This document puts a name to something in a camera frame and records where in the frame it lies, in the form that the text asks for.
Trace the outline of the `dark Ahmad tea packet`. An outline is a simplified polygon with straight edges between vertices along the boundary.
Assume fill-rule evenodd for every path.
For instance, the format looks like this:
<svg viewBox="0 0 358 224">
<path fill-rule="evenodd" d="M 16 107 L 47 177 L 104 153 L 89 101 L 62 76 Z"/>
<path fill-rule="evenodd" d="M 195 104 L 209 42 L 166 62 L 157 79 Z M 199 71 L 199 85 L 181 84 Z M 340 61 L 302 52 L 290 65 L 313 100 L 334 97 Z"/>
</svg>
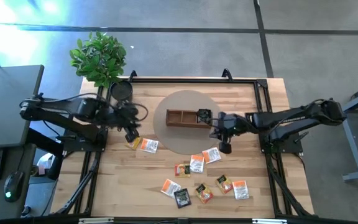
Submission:
<svg viewBox="0 0 358 224">
<path fill-rule="evenodd" d="M 207 125 L 212 124 L 213 115 L 209 109 L 199 109 L 196 113 L 197 123 L 205 123 Z"/>
<path fill-rule="evenodd" d="M 175 201 L 178 208 L 191 205 L 190 195 L 187 189 L 181 189 L 174 192 Z"/>
</svg>

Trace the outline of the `white orange Tazo tea packet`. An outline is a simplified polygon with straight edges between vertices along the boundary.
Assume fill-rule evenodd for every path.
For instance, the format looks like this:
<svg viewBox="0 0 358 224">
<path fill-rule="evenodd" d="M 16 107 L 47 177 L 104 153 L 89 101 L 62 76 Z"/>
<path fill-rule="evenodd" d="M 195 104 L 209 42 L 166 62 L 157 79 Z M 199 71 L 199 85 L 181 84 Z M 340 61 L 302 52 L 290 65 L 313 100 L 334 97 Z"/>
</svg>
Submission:
<svg viewBox="0 0 358 224">
<path fill-rule="evenodd" d="M 159 142 L 156 140 L 143 138 L 140 145 L 140 150 L 155 154 L 158 149 L 158 144 Z"/>
<path fill-rule="evenodd" d="M 195 173 L 202 173 L 204 169 L 204 157 L 192 155 L 190 160 L 190 170 Z"/>
<path fill-rule="evenodd" d="M 249 198 L 247 183 L 244 180 L 234 181 L 232 183 L 234 196 L 236 200 L 244 200 Z"/>
<path fill-rule="evenodd" d="M 216 162 L 221 160 L 221 155 L 219 153 L 219 149 L 216 147 L 204 150 L 202 152 L 202 155 L 204 157 L 204 161 L 206 164 L 212 163 L 212 162 Z"/>
<path fill-rule="evenodd" d="M 161 191 L 161 193 L 163 193 L 171 198 L 175 198 L 174 193 L 179 190 L 181 190 L 180 184 L 178 184 L 170 179 L 166 179 L 164 184 L 162 185 L 162 188 L 160 191 Z"/>
</svg>

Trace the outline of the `black plant pot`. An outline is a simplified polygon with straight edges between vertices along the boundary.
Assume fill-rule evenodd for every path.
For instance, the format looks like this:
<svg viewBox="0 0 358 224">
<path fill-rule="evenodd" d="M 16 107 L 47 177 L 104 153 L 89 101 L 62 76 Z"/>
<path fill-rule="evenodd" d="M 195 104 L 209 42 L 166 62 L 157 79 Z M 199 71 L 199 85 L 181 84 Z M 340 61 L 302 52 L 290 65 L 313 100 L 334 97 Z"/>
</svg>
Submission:
<svg viewBox="0 0 358 224">
<path fill-rule="evenodd" d="M 119 83 L 113 83 L 109 92 L 117 101 L 132 101 L 133 87 L 129 81 L 123 80 Z"/>
</svg>

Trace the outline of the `white pink small object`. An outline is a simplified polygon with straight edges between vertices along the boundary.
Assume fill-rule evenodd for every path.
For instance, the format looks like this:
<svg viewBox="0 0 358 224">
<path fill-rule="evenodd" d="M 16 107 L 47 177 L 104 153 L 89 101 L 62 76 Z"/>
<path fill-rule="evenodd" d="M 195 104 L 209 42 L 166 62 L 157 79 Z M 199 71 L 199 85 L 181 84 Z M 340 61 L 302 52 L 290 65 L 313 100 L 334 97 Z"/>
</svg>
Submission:
<svg viewBox="0 0 358 224">
<path fill-rule="evenodd" d="M 47 153 L 42 156 L 37 162 L 38 175 L 45 175 L 47 171 L 52 167 L 54 159 L 55 156 L 51 153 Z"/>
</svg>

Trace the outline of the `silver metal bracket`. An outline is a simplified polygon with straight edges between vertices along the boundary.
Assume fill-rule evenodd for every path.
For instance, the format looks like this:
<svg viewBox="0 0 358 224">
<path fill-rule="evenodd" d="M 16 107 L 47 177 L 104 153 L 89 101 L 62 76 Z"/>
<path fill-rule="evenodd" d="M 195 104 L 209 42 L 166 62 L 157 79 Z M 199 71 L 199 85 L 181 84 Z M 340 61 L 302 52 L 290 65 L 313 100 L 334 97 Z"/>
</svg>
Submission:
<svg viewBox="0 0 358 224">
<path fill-rule="evenodd" d="M 253 218 L 252 224 L 288 224 L 285 219 Z"/>
<path fill-rule="evenodd" d="M 109 224 L 114 223 L 114 217 L 88 217 L 78 220 L 78 224 Z"/>
</svg>

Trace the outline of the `yellow mango tea packet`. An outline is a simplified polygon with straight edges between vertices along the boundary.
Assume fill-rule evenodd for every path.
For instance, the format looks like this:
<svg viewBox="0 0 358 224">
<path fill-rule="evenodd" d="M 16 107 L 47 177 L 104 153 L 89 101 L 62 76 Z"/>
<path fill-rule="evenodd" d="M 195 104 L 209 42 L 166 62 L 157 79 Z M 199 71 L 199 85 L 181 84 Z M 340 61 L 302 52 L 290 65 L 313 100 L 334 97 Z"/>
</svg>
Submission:
<svg viewBox="0 0 358 224">
<path fill-rule="evenodd" d="M 189 177 L 191 175 L 189 164 L 175 164 L 175 177 Z"/>
<path fill-rule="evenodd" d="M 218 177 L 215 183 L 223 194 L 227 194 L 233 189 L 232 181 L 226 175 Z"/>
<path fill-rule="evenodd" d="M 204 183 L 195 188 L 196 196 L 202 203 L 208 203 L 213 198 L 211 189 Z"/>
</svg>

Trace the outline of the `round grey table mat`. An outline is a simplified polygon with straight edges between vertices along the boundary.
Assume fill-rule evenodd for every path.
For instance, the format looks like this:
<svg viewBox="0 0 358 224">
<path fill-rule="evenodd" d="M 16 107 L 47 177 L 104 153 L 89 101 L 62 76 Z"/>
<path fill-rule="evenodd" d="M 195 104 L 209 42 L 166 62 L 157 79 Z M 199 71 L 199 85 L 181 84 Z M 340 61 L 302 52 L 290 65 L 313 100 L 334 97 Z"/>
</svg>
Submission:
<svg viewBox="0 0 358 224">
<path fill-rule="evenodd" d="M 160 143 L 177 154 L 199 154 L 218 143 L 209 137 L 211 128 L 184 128 L 166 125 L 167 110 L 198 111 L 209 109 L 213 116 L 220 111 L 219 106 L 206 94 L 182 90 L 165 97 L 156 107 L 153 118 L 154 133 Z"/>
</svg>

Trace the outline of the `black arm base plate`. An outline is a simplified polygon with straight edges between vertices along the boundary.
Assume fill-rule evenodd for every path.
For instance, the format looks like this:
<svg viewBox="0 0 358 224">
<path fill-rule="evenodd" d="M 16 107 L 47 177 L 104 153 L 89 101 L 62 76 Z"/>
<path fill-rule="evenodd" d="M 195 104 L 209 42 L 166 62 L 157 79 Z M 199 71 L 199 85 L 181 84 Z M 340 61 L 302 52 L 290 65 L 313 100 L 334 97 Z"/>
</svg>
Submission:
<svg viewBox="0 0 358 224">
<path fill-rule="evenodd" d="M 300 153 L 303 148 L 299 133 L 284 133 L 283 131 L 273 131 L 271 133 L 259 133 L 259 143 L 262 153 Z"/>
<path fill-rule="evenodd" d="M 57 137 L 63 144 L 63 150 L 67 152 L 103 152 L 106 147 L 106 136 L 100 136 L 96 142 L 89 142 L 77 136 Z"/>
</svg>

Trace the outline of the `wooden three-compartment tea box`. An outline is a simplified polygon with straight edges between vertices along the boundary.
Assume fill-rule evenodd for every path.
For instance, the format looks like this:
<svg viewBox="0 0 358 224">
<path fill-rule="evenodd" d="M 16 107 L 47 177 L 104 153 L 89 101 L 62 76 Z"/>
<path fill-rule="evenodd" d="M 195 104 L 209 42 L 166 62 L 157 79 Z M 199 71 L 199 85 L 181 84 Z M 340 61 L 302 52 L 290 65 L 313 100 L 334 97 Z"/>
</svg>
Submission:
<svg viewBox="0 0 358 224">
<path fill-rule="evenodd" d="M 209 129 L 211 125 L 197 123 L 197 111 L 193 110 L 166 110 L 166 125 L 181 128 Z"/>
</svg>

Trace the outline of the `green artificial plant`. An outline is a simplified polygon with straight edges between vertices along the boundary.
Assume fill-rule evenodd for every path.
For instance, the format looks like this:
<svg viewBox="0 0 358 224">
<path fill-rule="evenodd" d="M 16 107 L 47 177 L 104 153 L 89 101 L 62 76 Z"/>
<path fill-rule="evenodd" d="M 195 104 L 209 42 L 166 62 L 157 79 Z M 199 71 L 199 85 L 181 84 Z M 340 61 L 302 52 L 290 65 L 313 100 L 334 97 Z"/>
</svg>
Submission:
<svg viewBox="0 0 358 224">
<path fill-rule="evenodd" d="M 70 65 L 76 75 L 93 82 L 95 87 L 110 87 L 119 83 L 126 66 L 126 49 L 117 38 L 101 33 L 89 33 L 88 39 L 77 40 L 77 48 L 71 49 Z"/>
</svg>

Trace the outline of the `black desk leg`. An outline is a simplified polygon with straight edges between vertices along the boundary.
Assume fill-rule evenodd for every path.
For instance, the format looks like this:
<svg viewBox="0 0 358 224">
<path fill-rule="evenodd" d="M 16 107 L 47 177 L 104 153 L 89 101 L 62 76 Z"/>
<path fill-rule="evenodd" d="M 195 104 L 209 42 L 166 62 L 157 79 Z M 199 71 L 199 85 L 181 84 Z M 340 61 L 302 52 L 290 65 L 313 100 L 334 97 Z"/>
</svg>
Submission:
<svg viewBox="0 0 358 224">
<path fill-rule="evenodd" d="M 60 175 L 60 171 L 61 171 L 61 167 L 62 167 L 62 162 L 63 162 L 63 156 L 55 156 L 51 167 L 49 168 L 49 170 L 47 171 L 46 176 L 51 179 L 51 180 L 57 180 L 59 175 Z"/>
</svg>

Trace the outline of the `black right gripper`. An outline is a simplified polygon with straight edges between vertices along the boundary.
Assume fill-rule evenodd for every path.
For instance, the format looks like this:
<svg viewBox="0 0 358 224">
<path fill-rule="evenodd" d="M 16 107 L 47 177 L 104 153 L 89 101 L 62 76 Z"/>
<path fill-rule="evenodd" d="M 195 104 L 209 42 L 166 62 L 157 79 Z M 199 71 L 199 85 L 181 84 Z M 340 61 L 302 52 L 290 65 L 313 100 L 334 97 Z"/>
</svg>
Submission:
<svg viewBox="0 0 358 224">
<path fill-rule="evenodd" d="M 251 132 L 249 120 L 238 114 L 219 112 L 218 118 L 211 118 L 209 124 L 215 126 L 215 130 L 209 134 L 209 137 L 214 139 L 228 139 Z"/>
</svg>

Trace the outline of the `black computer mouse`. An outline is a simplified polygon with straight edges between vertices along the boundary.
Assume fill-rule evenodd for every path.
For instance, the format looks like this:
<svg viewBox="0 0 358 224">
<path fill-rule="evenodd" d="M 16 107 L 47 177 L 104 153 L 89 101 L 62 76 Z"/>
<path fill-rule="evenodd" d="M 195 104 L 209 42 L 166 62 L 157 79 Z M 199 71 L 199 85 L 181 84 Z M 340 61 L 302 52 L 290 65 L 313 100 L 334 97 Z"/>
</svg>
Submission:
<svg viewBox="0 0 358 224">
<path fill-rule="evenodd" d="M 16 202 L 22 194 L 24 172 L 14 171 L 8 175 L 4 184 L 4 198 L 7 202 Z"/>
</svg>

